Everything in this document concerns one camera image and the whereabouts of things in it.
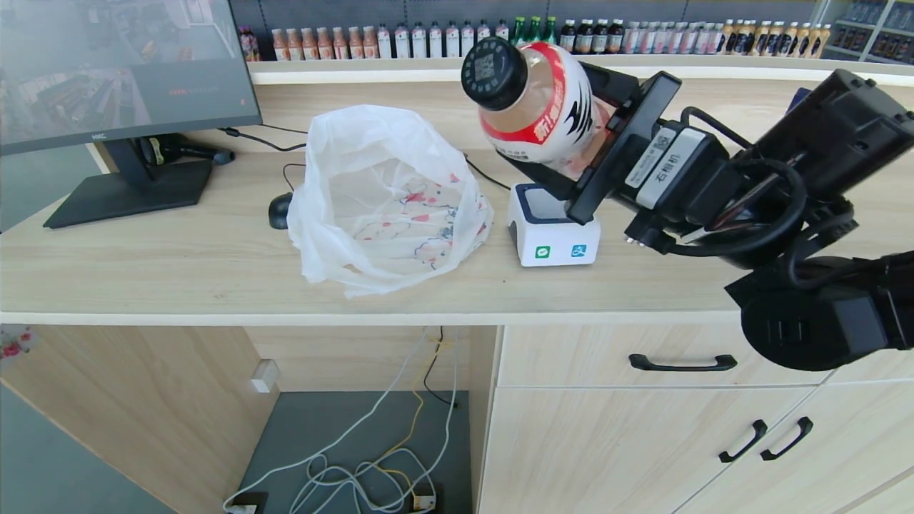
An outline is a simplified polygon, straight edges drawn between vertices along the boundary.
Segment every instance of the plastic bag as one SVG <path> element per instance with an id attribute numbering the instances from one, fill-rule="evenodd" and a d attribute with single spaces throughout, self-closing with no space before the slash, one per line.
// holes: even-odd
<path id="1" fill-rule="evenodd" d="M 447 273 L 488 238 L 492 206 L 463 154 L 417 113 L 357 105 L 308 132 L 287 218 L 308 282 L 389 293 Z"/>

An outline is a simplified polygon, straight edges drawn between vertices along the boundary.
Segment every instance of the drawer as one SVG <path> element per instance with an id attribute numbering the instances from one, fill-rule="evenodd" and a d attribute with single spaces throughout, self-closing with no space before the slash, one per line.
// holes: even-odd
<path id="1" fill-rule="evenodd" d="M 642 355 L 648 367 L 698 369 L 638 369 L 632 364 L 632 355 Z M 719 368 L 726 369 L 707 369 L 717 366 L 718 360 L 723 364 Z M 817 384 L 827 374 L 786 369 L 767 361 L 749 345 L 736 322 L 508 326 L 498 385 Z"/>

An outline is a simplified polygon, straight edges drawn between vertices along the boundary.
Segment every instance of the label sticker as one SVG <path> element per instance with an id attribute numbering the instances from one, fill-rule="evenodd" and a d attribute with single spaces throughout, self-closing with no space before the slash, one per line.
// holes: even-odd
<path id="1" fill-rule="evenodd" d="M 651 141 L 651 145 L 644 150 L 641 158 L 635 163 L 632 172 L 625 178 L 625 184 L 631 187 L 641 187 L 647 176 L 654 170 L 657 161 L 664 154 L 667 148 L 676 137 L 676 131 L 670 128 L 662 128 L 657 131 L 657 135 Z"/>
<path id="2" fill-rule="evenodd" d="M 683 129 L 666 150 L 647 182 L 638 190 L 638 203 L 653 209 L 704 139 L 705 135 L 695 129 Z"/>

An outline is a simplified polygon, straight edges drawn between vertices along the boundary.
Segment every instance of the black mouse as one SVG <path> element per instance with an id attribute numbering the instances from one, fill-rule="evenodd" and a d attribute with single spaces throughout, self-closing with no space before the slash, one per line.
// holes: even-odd
<path id="1" fill-rule="evenodd" d="M 276 230 L 287 230 L 289 228 L 286 215 L 289 214 L 290 203 L 292 203 L 292 193 L 281 194 L 270 202 L 270 209 L 267 211 L 267 215 L 270 217 L 271 227 Z"/>

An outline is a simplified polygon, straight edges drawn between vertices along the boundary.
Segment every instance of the drawer handle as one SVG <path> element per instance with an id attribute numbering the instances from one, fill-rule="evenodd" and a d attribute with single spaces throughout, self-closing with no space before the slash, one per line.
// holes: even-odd
<path id="1" fill-rule="evenodd" d="M 743 449 L 739 450 L 736 455 L 730 455 L 727 452 L 720 452 L 720 454 L 717 455 L 720 457 L 720 462 L 726 464 L 742 457 L 743 454 L 748 452 L 749 449 L 754 446 L 762 437 L 764 437 L 765 433 L 768 432 L 768 425 L 765 424 L 765 422 L 762 420 L 755 420 L 755 423 L 752 424 L 752 428 L 755 429 L 755 435 L 752 436 L 752 440 L 743 446 Z"/>
<path id="2" fill-rule="evenodd" d="M 802 439 L 804 437 L 806 437 L 806 435 L 808 435 L 809 432 L 813 431 L 813 420 L 807 418 L 806 416 L 803 416 L 802 418 L 797 420 L 797 424 L 800 425 L 800 435 L 797 435 L 796 439 L 794 439 L 790 444 L 787 445 L 786 448 L 784 448 L 783 450 L 780 450 L 780 452 L 778 452 L 776 454 L 773 454 L 771 452 L 771 450 L 765 450 L 764 452 L 761 453 L 761 460 L 774 460 L 774 459 L 780 457 L 781 455 L 786 454 L 787 452 L 790 451 L 791 448 L 796 446 L 797 443 L 802 441 Z"/>
<path id="3" fill-rule="evenodd" d="M 661 366 L 654 364 L 646 355 L 641 353 L 632 353 L 629 361 L 633 368 L 643 369 L 645 371 L 727 371 L 737 367 L 737 360 L 732 355 L 718 355 L 714 357 L 717 364 L 714 366 Z"/>

